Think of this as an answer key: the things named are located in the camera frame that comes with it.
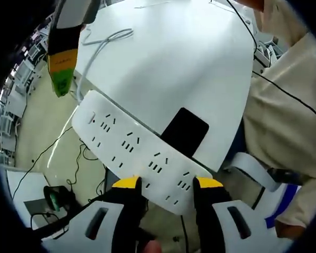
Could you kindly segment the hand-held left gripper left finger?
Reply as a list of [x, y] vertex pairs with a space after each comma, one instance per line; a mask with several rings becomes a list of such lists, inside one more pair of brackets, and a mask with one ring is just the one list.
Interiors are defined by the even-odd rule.
[[41, 228], [48, 252], [136, 252], [146, 209], [139, 176], [120, 179], [76, 213]]

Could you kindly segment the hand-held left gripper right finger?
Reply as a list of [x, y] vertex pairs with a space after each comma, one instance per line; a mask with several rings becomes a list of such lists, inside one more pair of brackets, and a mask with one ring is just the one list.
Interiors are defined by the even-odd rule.
[[233, 201], [222, 183], [195, 177], [193, 195], [202, 252], [280, 252], [280, 239], [265, 220], [242, 201]]

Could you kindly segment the person's left hand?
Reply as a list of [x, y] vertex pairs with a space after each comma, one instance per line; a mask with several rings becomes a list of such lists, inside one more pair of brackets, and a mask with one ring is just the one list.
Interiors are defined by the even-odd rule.
[[150, 240], [143, 248], [142, 253], [162, 253], [161, 244], [157, 240]]

